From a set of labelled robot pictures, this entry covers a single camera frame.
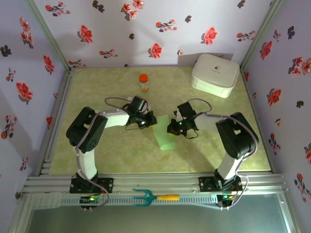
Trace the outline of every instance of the orange bottle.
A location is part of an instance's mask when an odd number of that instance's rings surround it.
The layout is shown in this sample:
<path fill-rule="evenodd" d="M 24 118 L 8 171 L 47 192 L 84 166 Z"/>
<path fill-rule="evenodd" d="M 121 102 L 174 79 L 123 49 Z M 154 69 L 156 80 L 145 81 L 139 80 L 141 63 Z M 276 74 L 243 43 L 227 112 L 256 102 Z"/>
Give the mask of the orange bottle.
<path fill-rule="evenodd" d="M 148 91 L 149 90 L 149 83 L 148 83 L 148 75 L 147 74 L 141 74 L 139 76 L 139 84 L 140 84 L 140 90 L 141 91 Z"/>

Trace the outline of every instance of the black bracket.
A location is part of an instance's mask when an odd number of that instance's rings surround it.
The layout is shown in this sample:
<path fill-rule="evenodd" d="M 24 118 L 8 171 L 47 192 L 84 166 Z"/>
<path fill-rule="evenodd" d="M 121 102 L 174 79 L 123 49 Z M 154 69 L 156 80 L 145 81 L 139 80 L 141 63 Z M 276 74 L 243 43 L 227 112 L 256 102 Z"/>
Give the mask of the black bracket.
<path fill-rule="evenodd" d="M 96 184 L 99 184 L 100 186 L 103 186 L 108 193 L 112 193 L 113 189 L 113 178 L 99 178 L 95 176 L 92 179 L 93 182 Z M 82 177 L 80 177 L 78 174 L 76 174 L 76 177 L 73 177 L 71 179 L 71 185 L 70 185 L 70 193 L 101 193 L 102 190 L 88 181 L 84 180 Z"/>
<path fill-rule="evenodd" d="M 221 190 L 216 186 L 214 176 L 199 177 L 199 186 L 201 193 L 218 191 L 234 192 L 243 190 L 241 179 L 238 176 L 235 177 L 235 180 L 230 186 Z"/>

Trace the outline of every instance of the floor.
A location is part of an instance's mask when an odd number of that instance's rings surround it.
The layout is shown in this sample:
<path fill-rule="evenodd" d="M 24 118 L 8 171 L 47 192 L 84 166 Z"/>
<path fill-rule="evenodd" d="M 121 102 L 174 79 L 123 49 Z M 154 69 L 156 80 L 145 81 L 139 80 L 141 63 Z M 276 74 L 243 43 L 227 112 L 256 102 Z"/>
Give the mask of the floor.
<path fill-rule="evenodd" d="M 155 116 L 168 114 L 173 118 L 177 106 L 192 98 L 202 98 L 213 106 L 213 114 L 241 112 L 259 135 L 254 114 L 241 75 L 231 95 L 220 98 L 192 88 L 189 84 L 192 67 L 128 67 L 83 68 L 75 72 L 68 103 L 60 127 L 50 175 L 73 175 L 77 170 L 75 153 L 66 138 L 66 130 L 81 109 L 111 110 L 104 103 L 106 97 L 127 98 L 139 95 L 151 104 Z M 139 90 L 138 76 L 149 75 L 148 92 Z M 114 101 L 122 106 L 124 102 Z M 196 112 L 208 110 L 201 101 L 192 101 Z M 144 172 L 213 172 L 225 150 L 218 132 L 198 131 L 193 140 L 176 136 L 176 148 L 161 150 L 152 127 L 143 130 L 124 130 L 124 127 L 105 129 L 95 149 L 95 162 L 99 173 Z M 260 138 L 259 150 L 247 159 L 241 170 L 270 170 L 267 155 Z"/>

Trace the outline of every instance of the white box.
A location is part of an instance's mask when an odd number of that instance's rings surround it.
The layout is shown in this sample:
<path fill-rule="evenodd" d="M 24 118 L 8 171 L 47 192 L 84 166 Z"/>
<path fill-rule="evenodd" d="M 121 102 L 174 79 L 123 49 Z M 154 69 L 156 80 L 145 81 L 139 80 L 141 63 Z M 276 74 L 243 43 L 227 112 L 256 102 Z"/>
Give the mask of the white box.
<path fill-rule="evenodd" d="M 190 83 L 193 88 L 227 98 L 239 73 L 238 63 L 203 53 L 193 68 Z"/>

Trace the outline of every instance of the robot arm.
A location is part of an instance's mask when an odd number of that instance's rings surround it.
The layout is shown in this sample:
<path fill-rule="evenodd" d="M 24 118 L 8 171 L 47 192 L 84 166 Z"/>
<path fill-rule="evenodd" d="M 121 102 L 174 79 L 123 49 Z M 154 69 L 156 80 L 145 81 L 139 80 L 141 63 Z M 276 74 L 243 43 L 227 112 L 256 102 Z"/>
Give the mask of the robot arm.
<path fill-rule="evenodd" d="M 187 137 L 188 130 L 218 131 L 226 154 L 221 165 L 215 170 L 214 181 L 219 190 L 225 190 L 236 179 L 236 171 L 242 161 L 254 151 L 259 139 L 242 113 L 230 116 L 211 115 L 207 112 L 196 114 L 189 102 L 175 111 L 167 132 Z"/>
<path fill-rule="evenodd" d="M 104 129 L 113 126 L 128 126 L 136 123 L 140 129 L 156 124 L 156 117 L 147 110 L 147 101 L 135 96 L 130 104 L 117 110 L 102 111 L 95 119 L 88 135 L 78 148 L 78 164 L 81 171 L 89 180 L 98 176 L 95 167 L 94 150 L 103 134 Z M 79 113 L 66 132 L 66 137 L 72 146 L 76 147 L 85 135 L 92 119 L 99 111 L 85 107 Z M 83 181 L 84 177 L 78 170 L 77 178 Z"/>

